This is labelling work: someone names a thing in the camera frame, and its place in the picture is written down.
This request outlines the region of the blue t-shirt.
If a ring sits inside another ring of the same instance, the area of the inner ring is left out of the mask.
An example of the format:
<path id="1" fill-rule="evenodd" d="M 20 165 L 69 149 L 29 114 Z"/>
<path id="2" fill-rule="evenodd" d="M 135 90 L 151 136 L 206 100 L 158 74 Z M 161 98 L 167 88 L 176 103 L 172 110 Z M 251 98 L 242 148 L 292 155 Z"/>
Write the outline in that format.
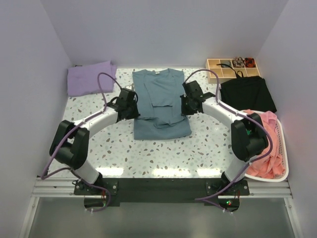
<path id="1" fill-rule="evenodd" d="M 134 120 L 134 139 L 168 140 L 191 135 L 189 120 L 181 113 L 184 72 L 144 69 L 133 72 L 132 77 L 140 114 Z"/>

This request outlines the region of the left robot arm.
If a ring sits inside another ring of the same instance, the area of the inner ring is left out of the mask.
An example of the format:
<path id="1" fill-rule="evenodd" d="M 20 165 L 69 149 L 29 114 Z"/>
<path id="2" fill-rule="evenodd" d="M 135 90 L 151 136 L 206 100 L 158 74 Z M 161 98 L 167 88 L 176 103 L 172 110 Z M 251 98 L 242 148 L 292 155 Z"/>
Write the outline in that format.
<path id="1" fill-rule="evenodd" d="M 67 165 L 69 170 L 86 182 L 85 189 L 88 192 L 100 193 L 105 187 L 103 176 L 88 161 L 89 140 L 107 126 L 124 119 L 136 119 L 139 116 L 137 102 L 135 91 L 122 88 L 119 96 L 96 113 L 75 122 L 63 120 L 50 147 L 51 160 Z"/>

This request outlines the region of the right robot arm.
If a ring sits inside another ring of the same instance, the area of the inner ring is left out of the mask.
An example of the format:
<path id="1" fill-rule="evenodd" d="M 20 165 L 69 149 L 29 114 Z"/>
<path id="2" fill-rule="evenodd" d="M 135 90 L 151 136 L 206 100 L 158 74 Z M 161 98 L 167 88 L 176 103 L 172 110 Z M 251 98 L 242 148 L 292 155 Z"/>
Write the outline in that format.
<path id="1" fill-rule="evenodd" d="M 222 173 L 221 190 L 227 195 L 238 189 L 238 181 L 245 176 L 249 161 L 260 155 L 268 146 L 268 133 L 261 117 L 246 114 L 223 103 L 210 92 L 203 93 L 197 81 L 182 84 L 185 94 L 181 96 L 181 112 L 184 115 L 203 113 L 218 120 L 231 132 L 233 158 Z"/>

